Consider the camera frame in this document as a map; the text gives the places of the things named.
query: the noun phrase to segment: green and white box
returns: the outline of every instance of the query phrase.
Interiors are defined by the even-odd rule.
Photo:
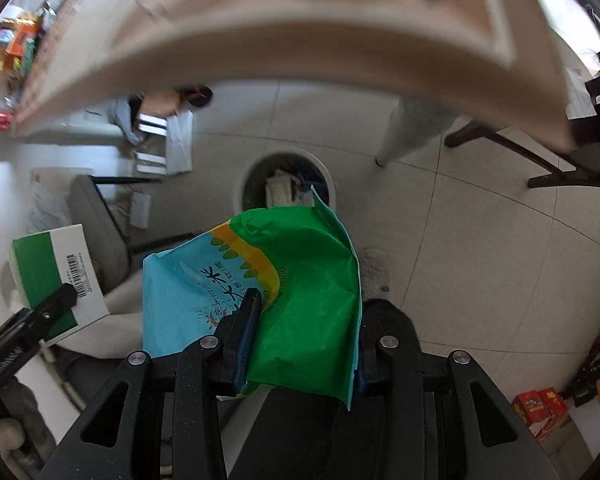
[[[78,293],[76,306],[49,330],[47,345],[109,314],[91,264],[82,225],[14,240],[9,264],[22,301],[28,308],[35,308],[63,283],[71,283]]]

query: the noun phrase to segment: yellow stripe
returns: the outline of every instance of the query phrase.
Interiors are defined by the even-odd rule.
[[[232,250],[238,253],[248,264],[250,264],[252,269],[258,271],[256,280],[258,280],[262,288],[267,291],[267,298],[262,305],[262,311],[264,312],[273,302],[273,300],[276,299],[278,291],[280,290],[280,278],[278,277],[276,268],[271,264],[269,259],[261,250],[249,245],[236,233],[234,233],[229,226],[229,222],[225,222],[220,224],[218,227],[211,229],[209,234],[220,238]]]

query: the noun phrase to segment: chair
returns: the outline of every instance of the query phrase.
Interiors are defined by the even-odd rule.
[[[102,292],[113,290],[129,274],[131,257],[166,247],[179,241],[189,240],[193,233],[160,238],[153,242],[129,245],[113,218],[107,203],[98,190],[99,184],[140,184],[155,179],[126,176],[79,175],[71,184],[67,205],[74,223],[82,224],[84,238],[91,258],[102,269],[104,282]]]
[[[600,187],[600,104],[595,104],[600,95],[600,75],[585,83],[587,91],[593,100],[597,115],[569,120],[571,134],[579,146],[568,154],[557,153],[576,169],[563,171],[531,150],[509,140],[496,130],[471,121],[467,126],[445,137],[445,146],[455,148],[470,140],[484,137],[505,148],[524,156],[531,162],[541,166],[549,174],[535,176],[526,183],[529,188],[553,186],[591,186]]]

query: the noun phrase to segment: red box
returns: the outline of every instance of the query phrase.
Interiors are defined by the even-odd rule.
[[[533,436],[538,435],[551,418],[549,408],[542,402],[542,397],[535,390],[519,394],[511,403]]]
[[[551,418],[546,422],[538,436],[539,442],[546,439],[549,434],[560,426],[569,415],[569,407],[564,403],[562,397],[553,388],[540,390],[538,395],[544,402],[544,405],[551,412]]]

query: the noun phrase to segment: gray fabric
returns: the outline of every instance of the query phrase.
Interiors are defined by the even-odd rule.
[[[79,175],[71,184],[67,199],[74,224],[82,224],[91,259],[104,274],[103,293],[118,286],[129,271],[126,243],[97,186],[88,175]]]

